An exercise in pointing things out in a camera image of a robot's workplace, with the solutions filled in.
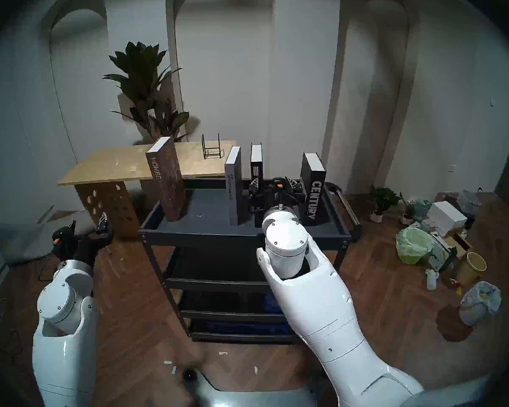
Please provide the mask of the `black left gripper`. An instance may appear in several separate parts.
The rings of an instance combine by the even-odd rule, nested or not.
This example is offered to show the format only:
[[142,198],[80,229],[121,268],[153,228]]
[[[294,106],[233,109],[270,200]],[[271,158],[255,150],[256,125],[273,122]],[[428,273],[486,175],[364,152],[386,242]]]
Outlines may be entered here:
[[79,261],[93,269],[99,250],[108,246],[113,240],[113,231],[108,216],[102,212],[96,228],[97,235],[94,237],[88,234],[76,236],[75,228],[76,220],[73,219],[69,225],[61,227],[53,233],[51,253],[61,262]]

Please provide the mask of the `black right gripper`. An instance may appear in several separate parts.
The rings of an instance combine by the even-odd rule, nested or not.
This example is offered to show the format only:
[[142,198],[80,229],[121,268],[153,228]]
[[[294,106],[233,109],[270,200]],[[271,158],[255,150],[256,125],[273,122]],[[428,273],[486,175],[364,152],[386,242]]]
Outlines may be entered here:
[[288,177],[274,177],[260,180],[255,177],[248,187],[248,211],[250,214],[264,214],[272,207],[294,207],[305,203],[306,193],[297,180]]

